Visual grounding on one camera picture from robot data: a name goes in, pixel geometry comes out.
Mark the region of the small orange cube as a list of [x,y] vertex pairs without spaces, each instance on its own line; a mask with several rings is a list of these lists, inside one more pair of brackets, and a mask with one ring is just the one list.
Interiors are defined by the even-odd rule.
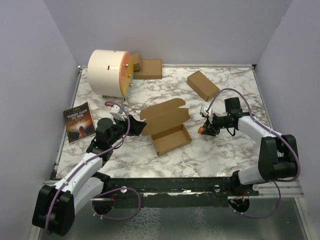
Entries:
[[205,128],[204,128],[203,126],[201,126],[201,127],[198,129],[197,132],[198,132],[199,134],[202,134],[202,132],[203,132],[204,130],[205,130]]

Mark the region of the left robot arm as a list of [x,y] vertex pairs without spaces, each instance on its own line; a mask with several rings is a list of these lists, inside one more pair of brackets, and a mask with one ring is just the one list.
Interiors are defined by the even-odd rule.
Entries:
[[101,118],[80,162],[60,181],[39,190],[32,224],[49,233],[66,235],[85,204],[95,196],[103,198],[110,193],[111,186],[104,181],[107,176],[97,172],[110,159],[115,143],[127,136],[139,136],[146,125],[132,115],[124,120]]

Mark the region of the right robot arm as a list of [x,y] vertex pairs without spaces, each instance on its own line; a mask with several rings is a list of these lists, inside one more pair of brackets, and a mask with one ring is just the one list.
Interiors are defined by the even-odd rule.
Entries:
[[233,172],[230,191],[240,196],[254,184],[296,177],[299,173],[296,138],[275,132],[249,112],[244,112],[237,97],[226,99],[224,104],[225,116],[217,116],[207,105],[201,107],[200,114],[206,121],[198,133],[215,137],[222,129],[233,129],[246,134],[259,145],[257,164]]

